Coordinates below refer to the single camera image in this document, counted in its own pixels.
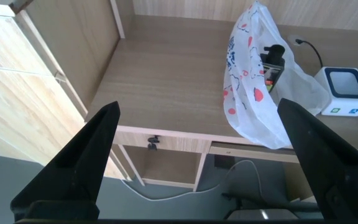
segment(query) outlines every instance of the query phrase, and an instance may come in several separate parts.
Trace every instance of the white box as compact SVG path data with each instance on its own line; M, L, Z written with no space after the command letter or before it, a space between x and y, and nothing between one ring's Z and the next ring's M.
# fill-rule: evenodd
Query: white box
M329 93L322 115L358 116L358 69L323 67L314 78Z

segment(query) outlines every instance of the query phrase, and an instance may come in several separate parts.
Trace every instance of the white plastic bag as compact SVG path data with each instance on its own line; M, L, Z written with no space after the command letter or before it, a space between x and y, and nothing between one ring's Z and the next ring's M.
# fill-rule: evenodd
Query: white plastic bag
M269 94L260 53L273 44L285 48L285 69ZM241 15L231 33L223 95L230 125L241 136L271 149L291 145L277 113L281 98L299 103L313 115L328 102L328 92L295 63L266 6L257 1Z

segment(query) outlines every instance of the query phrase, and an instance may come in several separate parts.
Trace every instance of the wooden desk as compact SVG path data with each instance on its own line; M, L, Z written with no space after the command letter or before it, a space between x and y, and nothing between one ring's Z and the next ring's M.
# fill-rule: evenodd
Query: wooden desk
M233 25L224 21L135 16L126 39L118 43L87 119L105 104L118 101L121 118L114 143L120 145L128 160L141 157L147 161L149 156L140 156L137 147L147 147L147 139L156 135L159 149L296 162L291 149L274 151L249 146L255 144L238 135L226 120L223 75ZM290 26L279 29L284 38L299 34L315 44L327 66L358 68L358 31ZM317 57L307 46L293 47L293 51L306 72L315 74L319 70ZM358 118L319 119L358 148ZM169 154L166 159L160 157L164 165L180 157ZM161 184L196 190L203 159L186 158L182 162L197 166L193 169L194 184ZM132 168L139 170L139 165L133 162ZM147 179L140 173L138 178Z

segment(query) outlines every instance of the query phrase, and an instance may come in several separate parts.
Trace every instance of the gray floor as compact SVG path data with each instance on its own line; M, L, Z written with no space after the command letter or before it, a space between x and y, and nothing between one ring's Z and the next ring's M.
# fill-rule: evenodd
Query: gray floor
M280 162L253 160L260 174L263 199L273 204L288 204L285 194L283 166ZM213 166L213 156L208 156L201 176L200 190L210 189L217 185L226 175L227 170ZM42 169L33 162L18 161L0 157L0 223L11 223L10 201ZM137 180L130 183L148 198L164 198L188 192L189 189L147 185L142 187ZM222 184L209 192L191 194L183 197L150 202L130 189L120 180L104 178L97 205L99 218L142 218L142 219L222 219L235 207L233 200L221 196L222 192L231 192L261 200L259 185L254 168L243 162L228 175ZM244 201L249 208L254 204ZM296 213L306 218L321 218L318 213Z

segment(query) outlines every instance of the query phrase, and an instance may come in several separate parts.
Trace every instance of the desk drawer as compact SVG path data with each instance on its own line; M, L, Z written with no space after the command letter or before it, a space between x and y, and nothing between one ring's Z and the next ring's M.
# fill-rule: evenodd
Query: desk drawer
M246 146L214 142L211 145L209 153L224 156L245 157L250 159L299 163L293 149L274 150L262 146Z
M149 145L148 139L155 137L152 134L128 133L117 131L114 137L114 144L125 146L146 147ZM171 136L158 136L158 143L154 143L157 149L167 149L183 152L208 153L211 141L178 138Z

